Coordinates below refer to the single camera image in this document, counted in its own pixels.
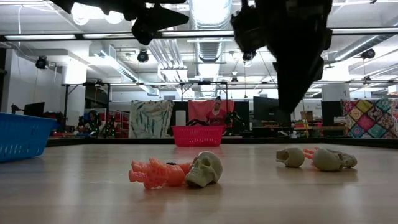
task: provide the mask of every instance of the toy skull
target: toy skull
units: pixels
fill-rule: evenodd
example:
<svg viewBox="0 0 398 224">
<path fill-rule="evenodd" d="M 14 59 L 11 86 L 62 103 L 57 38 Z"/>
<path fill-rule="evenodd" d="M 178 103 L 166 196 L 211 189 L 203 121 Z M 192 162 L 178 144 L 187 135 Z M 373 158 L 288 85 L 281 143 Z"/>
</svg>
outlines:
<svg viewBox="0 0 398 224">
<path fill-rule="evenodd" d="M 185 176 L 185 183 L 206 187 L 209 183 L 217 182 L 222 173 L 220 159 L 212 152 L 201 152 L 194 158 L 190 171 Z"/>
<path fill-rule="evenodd" d="M 343 163 L 344 167 L 351 168 L 351 167 L 354 167 L 354 166 L 356 166 L 358 164 L 355 156 L 353 156 L 353 155 L 350 155 L 350 154 L 345 153 L 345 152 L 334 151 L 334 150 L 331 150 L 331 149 L 327 149 L 327 151 L 332 152 L 332 153 L 341 153 L 341 155 L 343 156 L 343 160 L 344 160 L 344 163 Z"/>
<path fill-rule="evenodd" d="M 330 149 L 318 149 L 313 154 L 313 165 L 321 171 L 342 171 L 357 164 L 354 156 Z"/>
<path fill-rule="evenodd" d="M 299 148 L 290 147 L 276 151 L 276 161 L 283 162 L 287 167 L 300 167 L 304 160 L 304 153 Z"/>
</svg>

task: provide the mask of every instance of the pink basket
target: pink basket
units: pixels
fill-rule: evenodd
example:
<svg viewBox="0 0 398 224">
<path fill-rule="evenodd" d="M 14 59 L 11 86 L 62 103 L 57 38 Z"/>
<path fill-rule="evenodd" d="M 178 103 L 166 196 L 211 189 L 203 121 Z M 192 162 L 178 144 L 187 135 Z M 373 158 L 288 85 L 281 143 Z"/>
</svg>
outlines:
<svg viewBox="0 0 398 224">
<path fill-rule="evenodd" d="M 224 126 L 172 126 L 177 146 L 219 146 Z"/>
</svg>

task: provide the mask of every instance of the cardboard box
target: cardboard box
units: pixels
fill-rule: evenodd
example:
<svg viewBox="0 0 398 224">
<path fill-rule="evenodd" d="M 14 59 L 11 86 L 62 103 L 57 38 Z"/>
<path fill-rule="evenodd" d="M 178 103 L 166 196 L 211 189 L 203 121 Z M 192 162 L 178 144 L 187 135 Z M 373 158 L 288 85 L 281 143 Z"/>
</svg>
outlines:
<svg viewBox="0 0 398 224">
<path fill-rule="evenodd" d="M 313 121 L 312 111 L 306 111 L 305 114 L 304 111 L 301 111 L 300 114 L 302 120 Z"/>
</svg>

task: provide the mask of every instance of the table surface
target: table surface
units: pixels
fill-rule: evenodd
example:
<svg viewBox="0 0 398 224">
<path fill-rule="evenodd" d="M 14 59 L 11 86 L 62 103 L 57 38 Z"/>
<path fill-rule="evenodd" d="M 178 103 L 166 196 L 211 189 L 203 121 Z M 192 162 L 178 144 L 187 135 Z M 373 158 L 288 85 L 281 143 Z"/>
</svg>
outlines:
<svg viewBox="0 0 398 224">
<path fill-rule="evenodd" d="M 398 151 L 336 145 L 358 165 L 319 172 L 306 160 L 289 169 L 275 161 L 286 145 L 79 145 L 0 164 L 0 223 L 398 223 Z M 130 183 L 132 159 L 189 162 L 219 155 L 224 172 L 204 189 L 144 190 Z"/>
</svg>

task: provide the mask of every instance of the orange plastic bones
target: orange plastic bones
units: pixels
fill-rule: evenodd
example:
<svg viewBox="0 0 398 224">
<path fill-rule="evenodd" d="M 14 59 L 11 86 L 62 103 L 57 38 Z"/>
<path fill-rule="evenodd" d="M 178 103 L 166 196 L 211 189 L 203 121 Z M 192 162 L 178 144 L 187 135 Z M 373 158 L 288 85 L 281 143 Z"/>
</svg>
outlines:
<svg viewBox="0 0 398 224">
<path fill-rule="evenodd" d="M 304 156 L 305 156 L 307 159 L 313 159 L 313 153 L 314 153 L 316 150 L 318 150 L 318 149 L 319 149 L 318 147 L 314 147 L 313 149 L 303 149 Z"/>
<path fill-rule="evenodd" d="M 164 162 L 150 158 L 149 162 L 131 162 L 129 179 L 131 182 L 140 182 L 146 189 L 161 187 L 167 184 L 172 187 L 181 186 L 185 175 L 189 172 L 188 164 L 165 164 Z"/>
</svg>

